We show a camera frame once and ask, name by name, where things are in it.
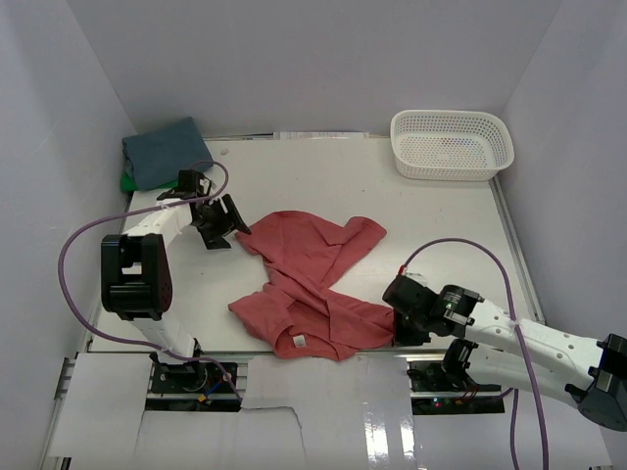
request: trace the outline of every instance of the basket rim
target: basket rim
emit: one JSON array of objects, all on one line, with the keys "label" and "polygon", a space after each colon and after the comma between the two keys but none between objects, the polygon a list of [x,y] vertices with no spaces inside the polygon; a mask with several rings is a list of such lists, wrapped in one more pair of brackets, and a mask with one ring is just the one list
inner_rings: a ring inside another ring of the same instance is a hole
[{"label": "basket rim", "polygon": [[[397,119],[402,118],[404,115],[407,115],[409,113],[412,114],[423,114],[423,115],[427,115],[427,114],[440,114],[440,115],[448,115],[451,117],[459,117],[459,116],[466,116],[466,117],[482,117],[486,120],[491,121],[501,132],[501,135],[505,141],[506,144],[506,155],[507,155],[507,160],[504,164],[502,164],[501,166],[492,166],[489,168],[454,168],[454,167],[450,167],[450,166],[433,166],[433,165],[416,165],[416,164],[410,164],[408,163],[406,160],[404,160],[401,157],[401,152],[400,149],[398,148],[398,143],[397,143],[397,136],[394,134],[394,127],[396,124]],[[507,167],[509,167],[512,163],[513,163],[513,159],[514,159],[514,151],[513,151],[513,143],[511,141],[511,136],[509,135],[509,130],[507,129],[506,124],[497,116],[491,115],[490,113],[485,113],[482,111],[456,111],[456,110],[402,110],[399,111],[398,113],[396,113],[394,115],[394,117],[392,117],[392,121],[390,122],[390,140],[392,142],[392,152],[394,153],[394,157],[401,161],[403,164],[411,166],[413,168],[428,168],[428,169],[449,169],[449,170],[453,170],[453,171],[501,171],[502,169],[505,169]]]}]

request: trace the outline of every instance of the green object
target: green object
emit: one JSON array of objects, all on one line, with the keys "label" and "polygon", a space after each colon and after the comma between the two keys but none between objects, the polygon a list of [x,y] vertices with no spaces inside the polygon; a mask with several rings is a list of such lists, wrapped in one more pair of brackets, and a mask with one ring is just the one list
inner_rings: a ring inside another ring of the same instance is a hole
[{"label": "green object", "polygon": [[[175,179],[174,181],[171,181],[169,183],[165,183],[165,184],[162,184],[161,186],[157,186],[157,188],[158,189],[175,188],[177,184],[178,184],[178,180]],[[120,189],[122,189],[124,193],[131,193],[133,191],[137,191],[137,185],[132,179],[130,179],[130,176],[126,174],[126,171],[123,171],[121,174]]]}]

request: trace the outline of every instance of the basket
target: basket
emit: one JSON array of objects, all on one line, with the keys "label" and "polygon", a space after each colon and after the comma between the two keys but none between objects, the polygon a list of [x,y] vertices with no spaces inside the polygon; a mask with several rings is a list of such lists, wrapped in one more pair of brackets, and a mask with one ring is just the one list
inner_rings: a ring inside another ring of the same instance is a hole
[{"label": "basket", "polygon": [[485,181],[513,162],[506,125],[467,111],[401,111],[390,126],[396,168],[407,178]]}]

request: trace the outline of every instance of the clothing tag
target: clothing tag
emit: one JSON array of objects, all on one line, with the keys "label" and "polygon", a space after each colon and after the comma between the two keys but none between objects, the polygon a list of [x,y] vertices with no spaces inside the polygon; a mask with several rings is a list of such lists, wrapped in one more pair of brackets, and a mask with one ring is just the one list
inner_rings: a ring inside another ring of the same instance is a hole
[{"label": "clothing tag", "polygon": [[305,342],[305,335],[295,336],[292,340],[294,340],[294,346],[297,348],[304,348],[307,346],[307,343]]}]

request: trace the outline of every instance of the blue wire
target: blue wire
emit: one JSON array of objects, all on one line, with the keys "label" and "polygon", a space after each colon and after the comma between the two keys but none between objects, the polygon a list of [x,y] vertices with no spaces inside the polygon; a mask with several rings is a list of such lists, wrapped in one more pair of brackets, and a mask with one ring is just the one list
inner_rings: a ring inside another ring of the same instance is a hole
[{"label": "blue wire", "polygon": [[219,387],[220,385],[221,385],[221,381],[218,380],[217,383],[213,387],[211,387],[208,392],[205,393],[205,397],[208,397],[209,395],[211,395],[216,390],[216,388]]}]

